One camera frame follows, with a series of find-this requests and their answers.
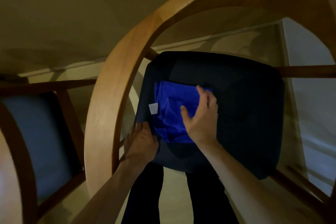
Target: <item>blue-gray seat cushion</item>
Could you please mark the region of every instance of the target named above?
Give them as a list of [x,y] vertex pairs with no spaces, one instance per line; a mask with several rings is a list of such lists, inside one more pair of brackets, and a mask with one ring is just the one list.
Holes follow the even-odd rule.
[[25,141],[42,201],[81,171],[77,153],[53,92],[2,99]]
[[[275,68],[224,54],[163,52],[146,69],[136,122],[152,123],[148,105],[154,103],[154,85],[161,80],[213,89],[219,142],[258,179],[274,171],[284,112],[284,82]],[[159,143],[157,164],[188,173],[212,169],[195,144],[160,138]]]

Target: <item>folded blue fabric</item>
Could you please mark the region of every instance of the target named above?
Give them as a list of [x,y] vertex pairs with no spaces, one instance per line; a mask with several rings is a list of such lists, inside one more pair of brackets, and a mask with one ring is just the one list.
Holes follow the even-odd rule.
[[161,81],[155,83],[154,95],[158,112],[154,115],[153,127],[163,141],[193,143],[183,124],[180,107],[184,105],[190,117],[195,115],[200,100],[196,87]]

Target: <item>person's left arm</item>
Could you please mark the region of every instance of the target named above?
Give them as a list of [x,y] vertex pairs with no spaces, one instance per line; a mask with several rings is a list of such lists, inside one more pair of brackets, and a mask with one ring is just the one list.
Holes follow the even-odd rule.
[[147,122],[137,123],[124,144],[125,160],[73,220],[72,224],[115,223],[137,177],[154,159],[158,142]]

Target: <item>person's left hand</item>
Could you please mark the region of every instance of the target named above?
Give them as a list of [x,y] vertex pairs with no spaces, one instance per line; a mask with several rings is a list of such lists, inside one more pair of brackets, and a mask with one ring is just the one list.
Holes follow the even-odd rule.
[[158,140],[152,135],[148,122],[136,123],[125,138],[125,159],[147,165],[154,159],[158,147]]

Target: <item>clothing label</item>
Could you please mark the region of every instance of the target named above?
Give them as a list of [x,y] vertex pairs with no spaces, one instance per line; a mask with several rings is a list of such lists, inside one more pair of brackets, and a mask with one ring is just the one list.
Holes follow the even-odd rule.
[[148,106],[149,106],[150,114],[157,114],[158,113],[158,109],[159,109],[159,104],[158,103],[150,104]]

